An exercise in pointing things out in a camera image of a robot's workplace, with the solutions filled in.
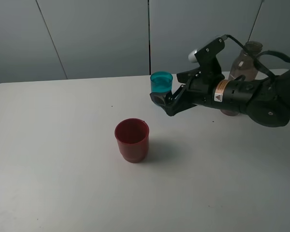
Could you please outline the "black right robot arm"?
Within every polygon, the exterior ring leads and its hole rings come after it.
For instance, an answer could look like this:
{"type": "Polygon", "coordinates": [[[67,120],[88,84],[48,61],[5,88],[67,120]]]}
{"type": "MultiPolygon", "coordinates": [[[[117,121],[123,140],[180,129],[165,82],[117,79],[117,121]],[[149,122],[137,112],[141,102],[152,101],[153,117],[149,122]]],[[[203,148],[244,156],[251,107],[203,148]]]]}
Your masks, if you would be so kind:
{"type": "Polygon", "coordinates": [[[215,58],[176,76],[181,86],[175,93],[150,93],[152,102],[169,116],[202,105],[247,115],[266,127],[283,127],[290,121],[290,70],[273,79],[227,80],[215,58]]]}

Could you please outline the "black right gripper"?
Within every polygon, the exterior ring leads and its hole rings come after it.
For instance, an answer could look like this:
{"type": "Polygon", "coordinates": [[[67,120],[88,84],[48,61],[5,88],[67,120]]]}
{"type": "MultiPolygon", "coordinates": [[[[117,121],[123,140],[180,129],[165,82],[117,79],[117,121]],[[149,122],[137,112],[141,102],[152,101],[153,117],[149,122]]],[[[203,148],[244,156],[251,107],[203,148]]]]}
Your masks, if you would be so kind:
{"type": "Polygon", "coordinates": [[[176,74],[178,82],[186,82],[174,93],[152,92],[152,102],[168,116],[193,108],[197,105],[237,113],[247,112],[256,93],[256,81],[244,81],[244,76],[235,80],[222,79],[222,75],[208,79],[206,83],[199,74],[199,68],[176,74]]]}

